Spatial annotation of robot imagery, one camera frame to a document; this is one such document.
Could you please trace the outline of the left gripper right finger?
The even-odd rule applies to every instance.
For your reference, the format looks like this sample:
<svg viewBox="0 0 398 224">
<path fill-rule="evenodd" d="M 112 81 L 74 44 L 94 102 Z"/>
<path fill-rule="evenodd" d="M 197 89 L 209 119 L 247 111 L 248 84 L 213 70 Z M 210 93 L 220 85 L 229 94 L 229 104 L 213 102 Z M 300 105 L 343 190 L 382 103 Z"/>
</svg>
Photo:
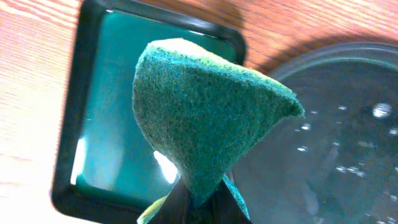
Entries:
<svg viewBox="0 0 398 224">
<path fill-rule="evenodd" d="M 216 191 L 201 206 L 201 224 L 251 224 L 222 180 Z"/>
</svg>

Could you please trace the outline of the green sponge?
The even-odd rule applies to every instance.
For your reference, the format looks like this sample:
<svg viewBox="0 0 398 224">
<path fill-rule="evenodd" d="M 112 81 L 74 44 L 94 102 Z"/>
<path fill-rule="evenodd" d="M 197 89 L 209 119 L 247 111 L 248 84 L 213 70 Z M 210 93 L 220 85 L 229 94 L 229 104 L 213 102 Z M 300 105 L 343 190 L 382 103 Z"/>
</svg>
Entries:
<svg viewBox="0 0 398 224">
<path fill-rule="evenodd" d="M 201 206 L 222 180 L 250 220 L 227 171 L 282 120 L 305 113 L 288 87 L 182 38 L 147 44 L 136 65 L 132 109 L 146 141 L 190 192 L 188 223 L 201 223 Z M 168 194 L 137 222 L 147 224 Z"/>
</svg>

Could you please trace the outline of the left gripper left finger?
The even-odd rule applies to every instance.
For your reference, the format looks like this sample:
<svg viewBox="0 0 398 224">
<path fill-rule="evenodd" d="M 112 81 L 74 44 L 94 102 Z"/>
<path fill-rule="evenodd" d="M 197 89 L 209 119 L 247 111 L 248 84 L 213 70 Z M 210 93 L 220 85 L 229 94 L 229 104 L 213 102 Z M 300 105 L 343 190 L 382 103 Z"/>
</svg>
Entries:
<svg viewBox="0 0 398 224">
<path fill-rule="evenodd" d="M 179 179 L 158 212 L 147 224 L 188 224 L 191 196 L 184 181 Z"/>
</svg>

